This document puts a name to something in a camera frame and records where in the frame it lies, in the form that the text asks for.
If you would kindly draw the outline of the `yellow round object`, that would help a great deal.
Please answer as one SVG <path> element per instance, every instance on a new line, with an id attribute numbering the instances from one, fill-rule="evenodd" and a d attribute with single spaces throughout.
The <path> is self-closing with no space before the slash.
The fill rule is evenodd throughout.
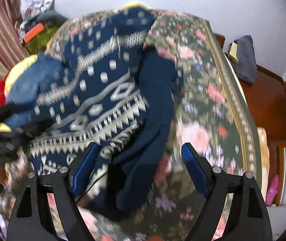
<path id="1" fill-rule="evenodd" d="M 143 4 L 143 3 L 127 3 L 123 6 L 123 9 L 131 9 L 131 8 L 134 8 L 134 7 L 139 7 L 139 8 L 142 8 L 144 10 L 148 10 L 149 9 L 149 6 Z"/>

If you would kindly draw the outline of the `floral dark bedspread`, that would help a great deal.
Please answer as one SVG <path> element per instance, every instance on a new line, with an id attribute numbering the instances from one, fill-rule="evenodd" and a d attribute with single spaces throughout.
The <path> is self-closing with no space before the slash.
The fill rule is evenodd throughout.
<path id="1" fill-rule="evenodd" d="M 130 212 L 101 213 L 87 193 L 80 201 L 81 214 L 97 240 L 183 240 L 187 236 L 205 200 L 183 166 L 184 143 L 229 174 L 250 171 L 261 179 L 257 128 L 208 21 L 181 12 L 147 11 L 155 19 L 147 46 L 174 62 L 181 83 L 174 89 L 165 151 L 144 203 Z M 34 169 L 30 151 L 7 167 L 8 188 L 0 197 L 4 230 L 30 169 Z"/>

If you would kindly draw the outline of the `yellow cartoon blanket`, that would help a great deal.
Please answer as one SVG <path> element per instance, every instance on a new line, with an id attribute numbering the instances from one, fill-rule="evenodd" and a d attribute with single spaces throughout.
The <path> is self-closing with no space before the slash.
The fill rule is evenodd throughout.
<path id="1" fill-rule="evenodd" d="M 7 97 L 10 93 L 12 86 L 14 85 L 15 81 L 25 72 L 27 68 L 29 68 L 33 63 L 37 61 L 37 54 L 33 54 L 19 63 L 17 63 L 7 74 L 4 80 L 4 89 L 3 93 L 4 96 Z"/>

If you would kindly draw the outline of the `grey purple backpack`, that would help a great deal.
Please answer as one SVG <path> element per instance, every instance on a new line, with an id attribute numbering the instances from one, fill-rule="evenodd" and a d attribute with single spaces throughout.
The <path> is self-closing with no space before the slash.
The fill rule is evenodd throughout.
<path id="1" fill-rule="evenodd" d="M 229 45 L 228 59 L 239 80 L 247 84 L 255 82 L 258 70 L 251 35 L 240 37 Z"/>

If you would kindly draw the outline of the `pink slipper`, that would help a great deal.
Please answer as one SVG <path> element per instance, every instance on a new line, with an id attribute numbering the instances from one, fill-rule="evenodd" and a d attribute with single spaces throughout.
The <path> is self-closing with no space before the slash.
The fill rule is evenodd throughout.
<path id="1" fill-rule="evenodd" d="M 268 187 L 267 193 L 266 193 L 266 206 L 271 206 L 274 199 L 276 198 L 276 195 L 279 192 L 279 175 L 275 175 L 272 180 L 271 184 Z"/>

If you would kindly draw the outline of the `orange box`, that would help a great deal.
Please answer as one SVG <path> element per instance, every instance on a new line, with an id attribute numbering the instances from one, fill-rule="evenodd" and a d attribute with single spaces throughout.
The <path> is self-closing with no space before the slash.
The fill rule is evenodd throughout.
<path id="1" fill-rule="evenodd" d="M 43 23 L 39 23 L 35 25 L 30 31 L 28 31 L 25 36 L 23 37 L 23 41 L 27 44 L 29 43 L 34 37 L 40 34 L 44 29 L 45 25 Z"/>

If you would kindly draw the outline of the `blue denim jeans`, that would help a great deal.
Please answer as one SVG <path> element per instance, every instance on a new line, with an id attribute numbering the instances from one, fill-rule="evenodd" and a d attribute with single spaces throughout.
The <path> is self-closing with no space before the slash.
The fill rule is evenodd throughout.
<path id="1" fill-rule="evenodd" d="M 34 112 L 39 93 L 50 88 L 54 75 L 63 68 L 62 62 L 50 55 L 39 53 L 37 56 L 37 61 L 15 81 L 6 97 L 6 103 L 26 104 L 24 111 L 13 114 L 4 121 L 7 131 L 28 123 L 29 116 Z"/>

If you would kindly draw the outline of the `red garment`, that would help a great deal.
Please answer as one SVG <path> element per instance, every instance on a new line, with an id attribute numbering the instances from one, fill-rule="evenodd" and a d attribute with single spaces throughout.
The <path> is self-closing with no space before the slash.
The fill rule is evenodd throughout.
<path id="1" fill-rule="evenodd" d="M 4 77 L 0 81 L 0 106 L 3 106 L 5 104 L 5 101 L 6 101 L 6 96 L 4 94 L 4 91 L 5 91 L 5 80 L 6 80 L 6 78 Z"/>

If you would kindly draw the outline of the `navy patterned hooded jacket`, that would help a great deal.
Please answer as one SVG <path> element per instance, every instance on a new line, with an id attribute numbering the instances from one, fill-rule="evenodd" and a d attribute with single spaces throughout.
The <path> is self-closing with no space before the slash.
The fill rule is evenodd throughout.
<path id="1" fill-rule="evenodd" d="M 54 124 L 31 143 L 31 162 L 51 174 L 97 143 L 87 195 L 101 213 L 138 209 L 165 151 L 181 79 L 147 46 L 154 20 L 142 8 L 87 15 L 66 22 L 47 50 L 63 68 L 36 99 L 31 116 Z"/>

